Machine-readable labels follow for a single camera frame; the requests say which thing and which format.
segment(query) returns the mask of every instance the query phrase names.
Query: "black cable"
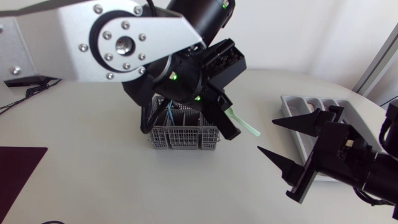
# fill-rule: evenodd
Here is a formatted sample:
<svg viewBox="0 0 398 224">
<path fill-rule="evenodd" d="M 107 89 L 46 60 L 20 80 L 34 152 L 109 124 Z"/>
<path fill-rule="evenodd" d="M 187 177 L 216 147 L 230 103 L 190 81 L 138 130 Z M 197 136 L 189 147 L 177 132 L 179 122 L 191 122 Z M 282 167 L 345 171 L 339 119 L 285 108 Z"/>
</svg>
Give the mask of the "black cable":
<svg viewBox="0 0 398 224">
<path fill-rule="evenodd" d="M 391 101 L 393 101 L 395 98 L 397 98 L 398 96 L 396 96 L 396 97 L 394 97 L 394 98 L 392 98 L 391 100 L 389 100 L 389 101 L 387 101 L 387 102 L 385 102 L 385 103 L 383 103 L 382 105 L 380 105 L 380 106 L 384 106 L 384 105 L 386 105 L 386 104 L 388 104 L 388 103 L 390 103 Z"/>
<path fill-rule="evenodd" d="M 141 108 L 141 131 L 144 134 L 150 133 L 152 128 L 155 126 L 157 119 L 159 118 L 160 112 L 162 112 L 166 106 L 170 103 L 170 99 L 164 98 L 163 102 L 155 110 L 154 114 L 146 121 L 147 110 L 150 110 L 150 106 Z"/>
<path fill-rule="evenodd" d="M 384 139 L 384 136 L 386 135 L 387 130 L 390 128 L 390 126 L 391 126 L 391 120 L 389 119 L 386 119 L 383 125 L 381 126 L 379 142 L 380 145 L 383 147 L 383 149 L 386 149 L 386 140 Z"/>
<path fill-rule="evenodd" d="M 37 95 L 37 94 L 39 94 L 39 93 L 42 93 L 42 92 L 45 91 L 45 90 L 48 90 L 49 88 L 51 88 L 51 87 L 55 86 L 56 84 L 60 83 L 60 81 L 61 81 L 61 80 L 58 80 L 58 81 L 56 81 L 55 83 L 53 83 L 53 84 L 51 84 L 51 85 L 41 86 L 41 88 L 37 89 L 38 91 L 35 91 L 35 92 L 29 91 L 30 89 L 28 89 L 28 90 L 27 90 L 27 93 L 28 93 L 28 92 L 30 92 L 30 93 L 29 93 L 29 95 L 27 94 L 27 96 L 26 96 L 25 98 L 23 98 L 23 99 L 21 99 L 21 100 L 18 100 L 18 101 L 15 101 L 15 102 L 13 102 L 13 103 L 10 103 L 10 104 L 8 104 L 8 105 L 6 105 L 6 106 L 2 106 L 2 107 L 0 108 L 0 110 L 3 110 L 3 111 L 0 112 L 0 115 L 4 114 L 4 113 L 7 112 L 9 109 L 11 109 L 11 108 L 13 108 L 14 106 L 16 106 L 16 105 L 18 105 L 18 104 L 24 102 L 25 100 L 29 99 L 30 97 L 35 96 L 35 95 Z"/>
<path fill-rule="evenodd" d="M 150 12 L 152 13 L 153 17 L 157 17 L 157 13 L 156 13 L 156 7 L 155 4 L 152 0 L 147 0 L 148 5 L 150 7 Z"/>
<path fill-rule="evenodd" d="M 385 200 L 378 200 L 378 199 L 374 199 L 371 196 L 369 196 L 366 192 L 364 192 L 363 190 L 357 189 L 355 187 L 354 188 L 354 192 L 355 194 L 364 202 L 371 204 L 372 206 L 375 205 L 392 205 L 390 202 L 385 201 Z"/>
<path fill-rule="evenodd" d="M 60 222 L 60 221 L 48 221 L 48 222 L 45 222 L 45 223 L 42 223 L 42 224 L 64 224 L 64 223 Z"/>
</svg>

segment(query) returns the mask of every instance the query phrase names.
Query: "blue wire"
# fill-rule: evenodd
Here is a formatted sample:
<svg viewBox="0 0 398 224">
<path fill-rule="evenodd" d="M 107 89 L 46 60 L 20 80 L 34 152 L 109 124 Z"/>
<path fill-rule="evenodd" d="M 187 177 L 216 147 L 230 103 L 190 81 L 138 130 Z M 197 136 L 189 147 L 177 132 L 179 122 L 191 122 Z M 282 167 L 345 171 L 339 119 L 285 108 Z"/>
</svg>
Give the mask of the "blue wire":
<svg viewBox="0 0 398 224">
<path fill-rule="evenodd" d="M 173 101 L 170 101 L 169 105 L 167 105 L 167 111 L 168 111 L 168 113 L 170 115 L 170 119 L 172 120 L 173 126 L 175 126 L 174 118 L 173 118 L 173 114 L 172 114 L 172 109 L 171 109 L 172 103 L 173 103 Z"/>
</svg>

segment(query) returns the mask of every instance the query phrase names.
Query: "screw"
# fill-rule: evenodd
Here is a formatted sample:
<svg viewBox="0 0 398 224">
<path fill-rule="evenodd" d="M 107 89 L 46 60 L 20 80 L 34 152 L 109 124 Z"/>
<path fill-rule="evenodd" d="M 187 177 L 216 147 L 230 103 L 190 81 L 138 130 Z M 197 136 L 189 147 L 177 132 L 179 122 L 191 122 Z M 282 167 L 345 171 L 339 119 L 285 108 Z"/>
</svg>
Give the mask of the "screw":
<svg viewBox="0 0 398 224">
<path fill-rule="evenodd" d="M 111 54 L 106 54 L 105 55 L 105 60 L 107 60 L 107 61 L 112 61 L 112 59 L 113 59 L 113 55 L 111 55 Z"/>
<path fill-rule="evenodd" d="M 112 33 L 110 33 L 109 31 L 105 31 L 102 36 L 105 38 L 105 40 L 109 40 L 110 38 L 112 38 Z"/>
<path fill-rule="evenodd" d="M 106 74 L 106 78 L 107 78 L 108 80 L 112 80 L 112 79 L 114 78 L 113 73 L 108 73 L 108 74 Z"/>
<path fill-rule="evenodd" d="M 141 14 L 142 13 L 142 8 L 140 6 L 136 6 L 136 7 L 134 7 L 134 12 L 136 14 Z"/>
<path fill-rule="evenodd" d="M 129 63 L 124 63 L 124 64 L 123 64 L 123 68 L 126 69 L 126 70 L 129 70 L 130 67 L 131 67 L 131 66 L 130 66 Z"/>
<path fill-rule="evenodd" d="M 143 75 L 143 74 L 145 74 L 146 70 L 145 70 L 145 68 L 140 68 L 140 69 L 138 70 L 138 72 L 139 72 L 141 75 Z"/>
<path fill-rule="evenodd" d="M 145 34 L 140 34 L 138 38 L 141 41 L 145 41 L 147 39 L 147 36 Z"/>
<path fill-rule="evenodd" d="M 19 74 L 21 74 L 21 68 L 20 67 L 18 67 L 18 66 L 15 66 L 15 67 L 12 67 L 11 69 L 10 69 L 10 72 L 11 72 L 11 74 L 13 74 L 13 75 L 19 75 Z"/>
<path fill-rule="evenodd" d="M 101 14 L 102 11 L 103 11 L 102 6 L 99 5 L 99 4 L 96 4 L 96 5 L 94 6 L 94 11 L 95 11 L 95 13 L 97 13 L 97 14 Z"/>
<path fill-rule="evenodd" d="M 139 60 L 145 60 L 145 55 L 144 54 L 139 54 L 138 55 Z"/>
<path fill-rule="evenodd" d="M 122 22 L 122 28 L 123 29 L 129 29 L 130 28 L 130 23 L 128 21 Z"/>
<path fill-rule="evenodd" d="M 86 52 L 86 51 L 88 50 L 87 44 L 80 44 L 80 45 L 79 45 L 79 50 L 80 50 L 81 52 Z"/>
</svg>

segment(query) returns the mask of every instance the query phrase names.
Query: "plastic utensil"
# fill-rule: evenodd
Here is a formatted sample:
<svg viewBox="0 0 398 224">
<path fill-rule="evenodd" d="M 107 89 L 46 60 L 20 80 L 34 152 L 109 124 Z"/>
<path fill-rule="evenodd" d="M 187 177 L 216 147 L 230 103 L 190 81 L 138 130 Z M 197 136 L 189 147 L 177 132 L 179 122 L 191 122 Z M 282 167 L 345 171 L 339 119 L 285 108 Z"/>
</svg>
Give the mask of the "plastic utensil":
<svg viewBox="0 0 398 224">
<path fill-rule="evenodd" d="M 254 127 L 250 126 L 245 121 L 243 121 L 240 117 L 236 116 L 234 109 L 232 109 L 232 107 L 228 108 L 225 111 L 225 114 L 227 116 L 229 116 L 230 118 L 235 119 L 239 124 L 241 124 L 244 128 L 246 128 L 248 131 L 250 131 L 253 135 L 255 135 L 257 137 L 261 135 L 261 133 L 259 131 L 257 131 L 256 129 L 254 129 Z"/>
</svg>

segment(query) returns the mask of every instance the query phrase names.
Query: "cable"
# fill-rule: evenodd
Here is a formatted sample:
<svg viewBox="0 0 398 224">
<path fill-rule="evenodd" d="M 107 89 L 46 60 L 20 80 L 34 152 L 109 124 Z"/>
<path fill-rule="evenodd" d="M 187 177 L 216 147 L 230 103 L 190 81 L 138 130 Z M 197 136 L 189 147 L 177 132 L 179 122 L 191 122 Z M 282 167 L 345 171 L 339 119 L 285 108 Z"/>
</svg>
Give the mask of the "cable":
<svg viewBox="0 0 398 224">
<path fill-rule="evenodd" d="M 8 104 L 8 105 L 6 105 L 6 106 L 2 106 L 2 107 L 0 108 L 0 110 L 3 110 L 3 111 L 0 112 L 0 115 L 4 114 L 4 113 L 7 112 L 9 109 L 11 109 L 11 108 L 13 108 L 14 106 L 16 106 L 16 105 L 18 105 L 18 104 L 24 102 L 25 100 L 29 99 L 30 97 L 35 96 L 35 95 L 37 95 L 37 94 L 39 94 L 39 93 L 42 93 L 42 92 L 45 91 L 45 90 L 48 90 L 49 88 L 51 88 L 51 87 L 55 86 L 56 84 L 60 83 L 60 81 L 61 81 L 61 80 L 58 80 L 58 81 L 56 81 L 55 83 L 53 83 L 53 84 L 51 84 L 51 85 L 39 86 L 40 88 L 33 87 L 33 88 L 28 89 L 28 90 L 27 90 L 27 93 L 29 93 L 29 94 L 27 94 L 27 96 L 26 96 L 25 98 L 23 98 L 23 99 L 21 99 L 21 100 L 18 100 L 18 101 L 15 101 L 15 102 L 13 102 L 13 103 L 10 103 L 10 104 Z"/>
<path fill-rule="evenodd" d="M 42 224 L 64 224 L 64 223 L 60 222 L 60 221 L 48 221 L 48 222 L 45 222 L 45 223 L 42 223 Z"/>
<path fill-rule="evenodd" d="M 371 196 L 369 196 L 366 192 L 364 192 L 363 190 L 357 189 L 355 187 L 354 188 L 354 192 L 355 194 L 364 202 L 371 204 L 372 206 L 375 205 L 392 205 L 390 202 L 385 201 L 385 200 L 377 200 L 372 198 Z"/>
<path fill-rule="evenodd" d="M 386 119 L 384 121 L 383 125 L 381 126 L 379 142 L 380 142 L 380 145 L 383 147 L 383 149 L 386 149 L 386 140 L 384 139 L 384 136 L 386 135 L 387 130 L 390 128 L 391 123 L 392 123 L 391 120 Z"/>
<path fill-rule="evenodd" d="M 390 103 L 391 101 L 393 101 L 395 98 L 397 98 L 398 96 L 396 96 L 396 97 L 394 97 L 394 98 L 392 98 L 391 100 L 389 100 L 389 101 L 387 101 L 387 102 L 385 102 L 385 103 L 383 103 L 382 105 L 380 105 L 380 106 L 384 106 L 384 105 L 386 105 L 386 104 L 388 104 L 388 103 Z"/>
<path fill-rule="evenodd" d="M 147 0 L 148 5 L 150 7 L 150 12 L 152 13 L 153 17 L 157 17 L 157 13 L 156 13 L 156 7 L 155 4 L 152 0 Z"/>
</svg>

